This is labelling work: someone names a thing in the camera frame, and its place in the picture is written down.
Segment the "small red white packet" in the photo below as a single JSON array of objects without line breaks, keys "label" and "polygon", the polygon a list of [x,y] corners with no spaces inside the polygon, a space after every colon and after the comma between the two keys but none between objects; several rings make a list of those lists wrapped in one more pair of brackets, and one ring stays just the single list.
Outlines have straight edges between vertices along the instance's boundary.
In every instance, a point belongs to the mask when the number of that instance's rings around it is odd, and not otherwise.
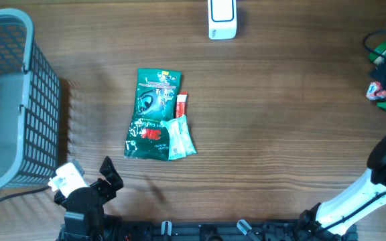
[{"label": "small red white packet", "polygon": [[366,93],[369,100],[385,100],[386,90],[382,87],[380,82],[371,82]]}]

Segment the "green lid white jar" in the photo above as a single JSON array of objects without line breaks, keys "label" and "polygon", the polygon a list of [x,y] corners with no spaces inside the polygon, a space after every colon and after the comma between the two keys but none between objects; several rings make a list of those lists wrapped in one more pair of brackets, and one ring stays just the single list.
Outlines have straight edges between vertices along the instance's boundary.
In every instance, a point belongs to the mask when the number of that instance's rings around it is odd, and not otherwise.
[{"label": "green lid white jar", "polygon": [[[386,42],[382,42],[381,44],[379,44],[376,48],[375,48],[375,51],[379,54],[382,54],[384,56],[386,56]],[[375,65],[379,65],[379,64],[382,64],[385,62],[385,59],[382,58],[381,56],[378,56],[376,54],[373,54],[373,53],[370,53],[369,54],[369,59],[370,61],[372,61]]]}]

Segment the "pale teal packet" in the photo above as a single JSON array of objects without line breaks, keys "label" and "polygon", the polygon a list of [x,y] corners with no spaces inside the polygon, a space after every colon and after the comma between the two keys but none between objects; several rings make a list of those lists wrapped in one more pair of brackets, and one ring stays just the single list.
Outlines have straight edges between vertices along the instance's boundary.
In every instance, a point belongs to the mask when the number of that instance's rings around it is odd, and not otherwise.
[{"label": "pale teal packet", "polygon": [[160,123],[169,134],[169,160],[181,159],[189,155],[197,154],[190,132],[186,115]]}]

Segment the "green 3M product pouch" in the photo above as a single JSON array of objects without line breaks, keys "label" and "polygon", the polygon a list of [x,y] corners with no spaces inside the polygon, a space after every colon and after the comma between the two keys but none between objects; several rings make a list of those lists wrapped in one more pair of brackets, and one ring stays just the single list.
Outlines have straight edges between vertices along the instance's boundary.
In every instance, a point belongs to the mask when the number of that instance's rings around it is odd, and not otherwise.
[{"label": "green 3M product pouch", "polygon": [[175,70],[140,68],[133,115],[125,139],[124,156],[167,161],[170,138],[162,121],[175,117],[182,73]]}]

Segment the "red stick packet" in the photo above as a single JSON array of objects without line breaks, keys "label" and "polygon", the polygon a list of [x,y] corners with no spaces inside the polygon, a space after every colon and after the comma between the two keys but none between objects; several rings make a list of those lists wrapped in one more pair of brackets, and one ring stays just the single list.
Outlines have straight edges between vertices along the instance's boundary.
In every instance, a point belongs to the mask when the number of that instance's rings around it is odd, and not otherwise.
[{"label": "red stick packet", "polygon": [[186,114],[187,92],[181,92],[177,95],[176,99],[176,118]]}]

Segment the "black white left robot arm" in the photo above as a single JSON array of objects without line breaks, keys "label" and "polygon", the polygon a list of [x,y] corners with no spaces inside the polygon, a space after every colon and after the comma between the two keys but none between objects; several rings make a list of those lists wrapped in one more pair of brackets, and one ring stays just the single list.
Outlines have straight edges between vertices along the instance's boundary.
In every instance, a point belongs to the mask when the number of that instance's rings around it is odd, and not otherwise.
[{"label": "black white left robot arm", "polygon": [[48,186],[56,194],[54,203],[65,208],[64,224],[59,240],[104,240],[105,213],[103,206],[123,188],[123,180],[112,160],[106,156],[99,169],[104,177],[92,184],[83,178],[84,170],[77,161],[69,161],[56,170]]}]

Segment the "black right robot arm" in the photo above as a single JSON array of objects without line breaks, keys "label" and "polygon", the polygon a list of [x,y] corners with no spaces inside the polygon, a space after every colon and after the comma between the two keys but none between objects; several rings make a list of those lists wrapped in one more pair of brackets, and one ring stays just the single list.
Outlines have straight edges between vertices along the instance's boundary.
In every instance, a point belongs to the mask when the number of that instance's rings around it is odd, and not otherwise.
[{"label": "black right robot arm", "polygon": [[302,213],[294,228],[298,240],[347,240],[360,219],[386,205],[386,136],[367,159],[366,171],[342,193]]}]

